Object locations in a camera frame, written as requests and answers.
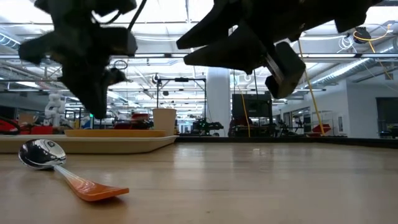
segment table surface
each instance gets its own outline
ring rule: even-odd
[[[0,155],[0,223],[396,223],[398,150],[328,144],[174,144],[70,155],[81,177],[130,193],[88,203],[59,175]]]

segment cup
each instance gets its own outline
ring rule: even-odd
[[[165,131],[166,136],[173,136],[177,110],[170,108],[156,108],[153,109],[153,112],[154,129]]]

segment humanoid robot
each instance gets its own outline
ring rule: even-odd
[[[65,112],[65,102],[61,100],[61,94],[51,93],[49,95],[49,103],[44,110],[44,126],[53,127],[60,126],[61,114]]]

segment metal spoon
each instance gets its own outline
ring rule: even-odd
[[[129,193],[128,188],[98,184],[72,174],[61,167],[60,165],[66,162],[67,155],[61,146],[51,140],[34,139],[25,142],[19,149],[18,157],[31,168],[58,171],[77,196],[89,202]]]

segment pillar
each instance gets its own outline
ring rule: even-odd
[[[207,108],[208,121],[220,122],[224,130],[216,131],[220,137],[228,137],[231,121],[231,93],[229,91],[230,75],[226,68],[209,68],[207,74]]]

